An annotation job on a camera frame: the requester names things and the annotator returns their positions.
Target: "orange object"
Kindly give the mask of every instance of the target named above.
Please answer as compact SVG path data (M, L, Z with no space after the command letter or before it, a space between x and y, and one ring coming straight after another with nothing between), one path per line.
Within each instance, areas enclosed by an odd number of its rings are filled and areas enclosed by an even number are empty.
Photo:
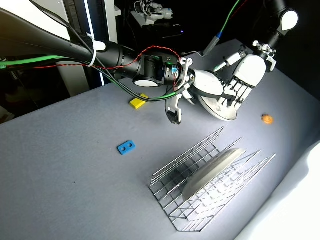
M265 124L272 124L274 122L274 118L268 114L263 114L261 119Z

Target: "blue block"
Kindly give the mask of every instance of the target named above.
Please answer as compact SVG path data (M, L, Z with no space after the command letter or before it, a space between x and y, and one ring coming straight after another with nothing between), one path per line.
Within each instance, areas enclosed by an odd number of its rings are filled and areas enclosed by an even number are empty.
M133 150L135 148L136 148L136 145L131 140L126 141L125 143L118 146L118 150L121 153L121 155L127 154L128 152L130 152L131 150Z

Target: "plate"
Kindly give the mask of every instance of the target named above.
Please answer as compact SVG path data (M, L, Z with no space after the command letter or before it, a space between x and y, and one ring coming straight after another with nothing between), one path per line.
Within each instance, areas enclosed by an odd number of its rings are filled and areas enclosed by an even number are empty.
M222 121L233 121L237 118L237 110L233 107L225 107L217 99L198 96L199 102L212 116Z
M245 152L242 148L232 148L214 156L188 180L182 191L183 201L192 198Z

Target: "dish rack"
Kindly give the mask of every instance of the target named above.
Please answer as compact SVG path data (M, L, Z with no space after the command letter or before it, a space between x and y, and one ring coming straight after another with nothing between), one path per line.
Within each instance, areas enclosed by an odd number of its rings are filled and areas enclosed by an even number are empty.
M205 229L233 197L276 156L274 154L255 162L253 159L260 150L245 153L184 202L182 192L188 179L220 153L214 142L223 129L224 126L152 175L149 188L179 232L201 232Z

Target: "table surface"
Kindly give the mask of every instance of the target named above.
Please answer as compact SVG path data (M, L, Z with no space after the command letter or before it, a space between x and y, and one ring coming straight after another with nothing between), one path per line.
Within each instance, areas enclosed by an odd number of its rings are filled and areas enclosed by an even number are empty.
M212 69L240 45L232 40L206 58L193 55L192 68ZM173 125L163 102L136 111L130 100L108 84L0 125L1 239L234 239L319 131L320 102L277 69L232 122L182 100L182 123ZM261 121L264 113L274 124ZM177 232L148 188L151 175L222 126L218 148L242 138L237 146L262 150L259 158L277 156L203 232ZM127 140L136 149L120 155L117 146Z

